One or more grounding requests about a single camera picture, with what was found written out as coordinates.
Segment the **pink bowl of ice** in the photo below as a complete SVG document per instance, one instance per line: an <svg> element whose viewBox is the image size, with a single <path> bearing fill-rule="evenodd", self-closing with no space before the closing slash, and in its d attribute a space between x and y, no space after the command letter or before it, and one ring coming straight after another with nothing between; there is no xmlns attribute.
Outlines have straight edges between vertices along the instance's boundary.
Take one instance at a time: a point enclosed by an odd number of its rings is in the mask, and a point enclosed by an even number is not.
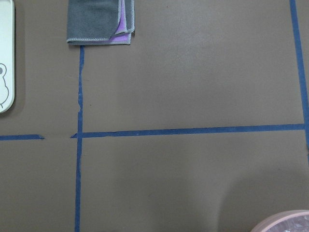
<svg viewBox="0 0 309 232"><path fill-rule="evenodd" d="M258 223L251 232L308 232L309 211L284 211L267 217Z"/></svg>

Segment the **grey purple folded cloth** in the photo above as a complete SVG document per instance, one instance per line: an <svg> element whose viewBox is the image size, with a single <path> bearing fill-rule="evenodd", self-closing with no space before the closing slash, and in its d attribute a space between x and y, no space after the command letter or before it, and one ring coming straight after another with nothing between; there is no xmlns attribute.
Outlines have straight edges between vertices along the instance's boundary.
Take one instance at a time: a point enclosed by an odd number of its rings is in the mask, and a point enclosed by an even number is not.
<svg viewBox="0 0 309 232"><path fill-rule="evenodd" d="M134 0L70 0L67 39L73 45L130 45Z"/></svg>

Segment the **cream bear serving tray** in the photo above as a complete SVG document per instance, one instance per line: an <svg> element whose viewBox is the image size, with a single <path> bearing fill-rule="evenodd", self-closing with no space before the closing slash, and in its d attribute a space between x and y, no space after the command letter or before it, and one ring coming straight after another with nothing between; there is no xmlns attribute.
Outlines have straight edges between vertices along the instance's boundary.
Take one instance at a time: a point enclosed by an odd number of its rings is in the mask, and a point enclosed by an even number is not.
<svg viewBox="0 0 309 232"><path fill-rule="evenodd" d="M0 112L10 109L15 99L15 5L0 2Z"/></svg>

